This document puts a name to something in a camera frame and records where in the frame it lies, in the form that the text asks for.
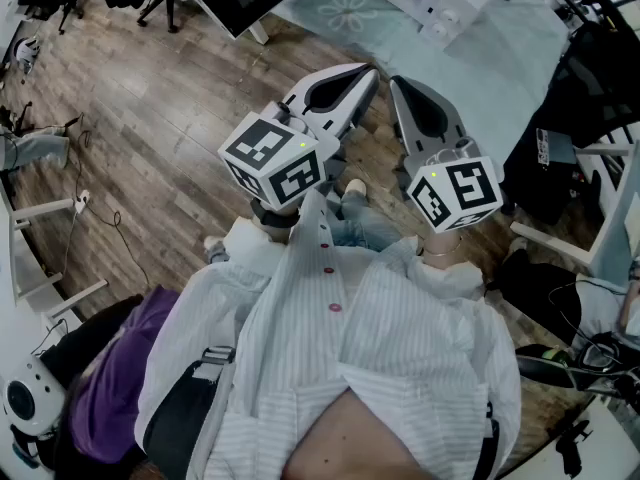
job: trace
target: bracelet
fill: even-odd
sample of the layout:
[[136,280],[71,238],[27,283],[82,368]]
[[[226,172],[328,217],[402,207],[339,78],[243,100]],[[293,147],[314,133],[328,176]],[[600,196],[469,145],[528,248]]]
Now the bracelet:
[[438,257],[438,256],[446,256],[447,254],[451,254],[452,252],[457,251],[457,250],[460,248],[460,246],[461,246],[461,245],[462,245],[462,237],[460,237],[460,241],[458,242],[458,245],[456,245],[456,246],[455,246],[453,249],[451,249],[450,251],[447,251],[447,252],[441,252],[441,253],[436,254],[436,253],[433,253],[433,252],[429,252],[429,251],[427,251],[427,249],[423,247],[423,248],[422,248],[422,252],[426,252],[429,256],[436,256],[436,257]]

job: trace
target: person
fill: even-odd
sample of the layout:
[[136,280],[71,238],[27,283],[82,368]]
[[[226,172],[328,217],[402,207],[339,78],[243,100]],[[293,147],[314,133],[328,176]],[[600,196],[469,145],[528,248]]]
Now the person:
[[134,439],[146,359],[178,293],[161,286],[100,311],[41,360],[67,390],[54,446],[40,460],[57,480],[128,479],[146,459]]
[[576,275],[546,263],[531,263],[527,240],[509,248],[494,287],[504,299],[578,353],[586,338],[613,333],[640,350],[640,257],[630,268],[628,288]]
[[0,148],[2,170],[15,169],[50,155],[57,158],[59,167],[64,169],[70,147],[66,133],[65,127],[50,126],[18,137],[0,126],[0,135],[4,139],[4,146]]
[[520,377],[480,270],[458,263],[458,235],[418,255],[354,180],[335,214],[311,190],[292,229],[238,218],[207,245],[212,263],[160,330],[138,400],[136,441],[161,471],[157,429],[165,463],[187,439],[175,416],[160,425],[163,411],[200,378],[203,351],[229,347],[228,398],[216,393],[181,477],[470,479],[489,414],[499,437],[484,478],[496,474],[519,431]]

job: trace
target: white striped shirt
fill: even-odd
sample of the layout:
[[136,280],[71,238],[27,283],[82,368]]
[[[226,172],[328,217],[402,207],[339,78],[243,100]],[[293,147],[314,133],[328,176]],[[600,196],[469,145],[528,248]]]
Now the white striped shirt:
[[491,401],[500,425],[495,475],[518,435],[520,377],[504,321],[471,299],[480,271],[428,267],[417,240],[404,239],[376,255],[349,300],[326,212],[320,194],[307,194],[287,247],[247,221],[234,225],[225,239],[231,260],[191,279],[153,347],[138,443],[186,367],[237,337],[206,479],[279,479],[348,388],[442,480],[473,478]]

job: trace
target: purple fabric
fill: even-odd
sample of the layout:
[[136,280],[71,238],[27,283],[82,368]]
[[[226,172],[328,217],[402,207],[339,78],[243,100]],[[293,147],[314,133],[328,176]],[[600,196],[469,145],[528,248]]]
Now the purple fabric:
[[75,447],[84,455],[114,464],[134,446],[147,359],[178,295],[161,286],[147,295],[76,396],[69,428]]

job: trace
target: wooden floor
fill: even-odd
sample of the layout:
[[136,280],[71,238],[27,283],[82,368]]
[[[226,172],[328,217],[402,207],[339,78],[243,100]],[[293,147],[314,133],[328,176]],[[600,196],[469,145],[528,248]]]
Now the wooden floor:
[[[42,52],[30,75],[14,69],[5,77],[0,102],[19,112],[33,101],[28,116],[38,127],[83,112],[83,126],[76,126],[72,136],[84,129],[92,136],[88,147],[74,140],[64,170],[47,161],[21,169],[14,179],[15,205],[74,196],[80,159],[78,188],[91,192],[91,209],[109,222],[119,211],[120,229],[150,284],[181,290],[204,266],[203,238],[224,235],[238,215],[249,214],[247,196],[216,154],[220,144],[249,110],[259,112],[268,101],[279,100],[304,75],[362,58],[275,17],[266,20],[271,40],[261,46],[248,37],[230,40],[205,14],[186,5],[177,9],[181,30],[175,35],[166,31],[161,12],[141,29],[135,10],[108,9],[103,0],[87,0],[84,10],[83,20],[70,18],[63,36],[56,31],[58,16],[27,24],[20,34],[39,27]],[[424,236],[427,225],[417,211],[395,196],[391,171],[401,147],[389,126],[387,89],[383,81],[347,147],[350,165],[341,184],[362,178],[375,207],[406,234]],[[535,225],[588,245],[592,234],[572,224],[584,222],[576,212],[579,217],[580,209],[573,209],[573,218],[553,230]],[[518,219],[530,222],[524,215]],[[49,271],[63,269],[71,220],[71,212],[58,212],[34,221],[27,231]],[[497,212],[464,231],[467,256],[488,279],[513,239],[510,222]],[[539,249],[534,256],[575,267]],[[73,294],[100,278],[109,286],[81,304],[85,316],[148,289],[116,230],[85,211],[75,225],[60,286]],[[499,297],[494,302],[517,345],[553,342]],[[546,429],[584,399],[523,382],[522,430],[508,465],[541,446]]]

